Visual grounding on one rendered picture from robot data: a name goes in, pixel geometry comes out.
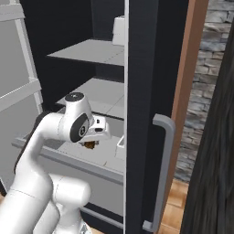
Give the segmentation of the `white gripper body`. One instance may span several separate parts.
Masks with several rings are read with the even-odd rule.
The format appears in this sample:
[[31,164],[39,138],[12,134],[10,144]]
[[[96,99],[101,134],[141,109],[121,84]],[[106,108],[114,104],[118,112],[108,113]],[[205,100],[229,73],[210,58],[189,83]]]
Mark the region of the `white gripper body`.
[[110,138],[111,138],[111,134],[108,129],[102,132],[87,131],[86,135],[80,140],[80,143],[97,142],[97,141],[102,141],[102,140],[108,140]]

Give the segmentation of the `grey fridge shelf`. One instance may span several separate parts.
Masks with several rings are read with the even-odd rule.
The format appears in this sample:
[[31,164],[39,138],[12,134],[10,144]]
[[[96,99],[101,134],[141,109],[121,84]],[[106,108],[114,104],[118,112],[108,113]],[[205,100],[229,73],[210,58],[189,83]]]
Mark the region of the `grey fridge shelf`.
[[124,46],[114,46],[111,41],[88,39],[51,53],[49,56],[58,59],[72,59],[123,66]]
[[87,96],[93,112],[124,118],[123,83],[92,78],[74,92],[82,92]]

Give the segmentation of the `grey fridge drawer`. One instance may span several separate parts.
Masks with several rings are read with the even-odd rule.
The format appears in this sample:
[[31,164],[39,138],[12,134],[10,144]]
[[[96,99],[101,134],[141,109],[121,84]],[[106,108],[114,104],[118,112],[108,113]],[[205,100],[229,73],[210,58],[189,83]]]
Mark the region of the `grey fridge drawer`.
[[90,184],[89,203],[80,209],[84,220],[104,234],[123,234],[124,153],[117,143],[123,137],[123,119],[107,118],[112,138],[94,149],[80,144],[48,140],[39,162],[53,174],[76,177]]

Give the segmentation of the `black fridge door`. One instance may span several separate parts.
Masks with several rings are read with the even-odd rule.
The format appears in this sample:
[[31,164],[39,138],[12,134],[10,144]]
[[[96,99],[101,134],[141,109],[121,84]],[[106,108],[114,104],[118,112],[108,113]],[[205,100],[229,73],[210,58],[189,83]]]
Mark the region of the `black fridge door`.
[[189,0],[129,0],[124,234],[150,234],[165,130],[156,114],[172,114]]

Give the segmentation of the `fridge door with white racks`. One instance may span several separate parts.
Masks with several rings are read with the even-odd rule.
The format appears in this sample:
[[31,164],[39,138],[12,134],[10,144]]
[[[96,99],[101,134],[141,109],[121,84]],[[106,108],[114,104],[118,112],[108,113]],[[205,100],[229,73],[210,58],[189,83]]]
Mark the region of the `fridge door with white racks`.
[[27,135],[42,112],[41,87],[19,0],[0,0],[0,185],[14,180],[20,149],[12,142]]

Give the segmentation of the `black fridge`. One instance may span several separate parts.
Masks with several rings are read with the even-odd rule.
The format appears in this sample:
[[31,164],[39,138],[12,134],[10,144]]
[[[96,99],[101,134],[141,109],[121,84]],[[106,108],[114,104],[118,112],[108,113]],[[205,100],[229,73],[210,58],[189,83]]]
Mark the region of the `black fridge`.
[[124,84],[124,65],[51,58],[49,54],[88,39],[112,42],[114,18],[124,12],[124,0],[20,0],[26,16],[42,107],[64,112],[65,97],[88,80]]

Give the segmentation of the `white container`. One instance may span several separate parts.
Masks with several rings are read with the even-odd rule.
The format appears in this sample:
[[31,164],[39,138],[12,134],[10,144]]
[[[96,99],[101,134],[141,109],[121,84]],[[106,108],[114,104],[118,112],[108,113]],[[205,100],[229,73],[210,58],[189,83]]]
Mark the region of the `white container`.
[[124,16],[117,16],[114,18],[113,30],[112,30],[113,45],[116,45],[116,46],[124,45],[124,26],[125,26]]

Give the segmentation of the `brown wooden side panel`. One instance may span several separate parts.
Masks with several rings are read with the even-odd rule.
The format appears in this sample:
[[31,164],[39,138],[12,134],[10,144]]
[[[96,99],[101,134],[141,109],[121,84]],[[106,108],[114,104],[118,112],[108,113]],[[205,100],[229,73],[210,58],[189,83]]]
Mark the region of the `brown wooden side panel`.
[[189,0],[188,2],[185,33],[171,114],[171,119],[175,122],[175,138],[170,158],[169,172],[166,180],[165,201],[168,199],[176,170],[176,161],[186,119],[186,110],[196,69],[197,54],[205,23],[207,6],[208,0]]

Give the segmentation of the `dark wooden cabinet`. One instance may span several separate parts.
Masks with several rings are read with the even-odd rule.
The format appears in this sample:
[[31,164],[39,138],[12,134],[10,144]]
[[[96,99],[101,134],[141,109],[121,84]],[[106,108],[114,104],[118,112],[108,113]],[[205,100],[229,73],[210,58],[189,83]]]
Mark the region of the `dark wooden cabinet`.
[[234,234],[234,20],[191,175],[180,234]]

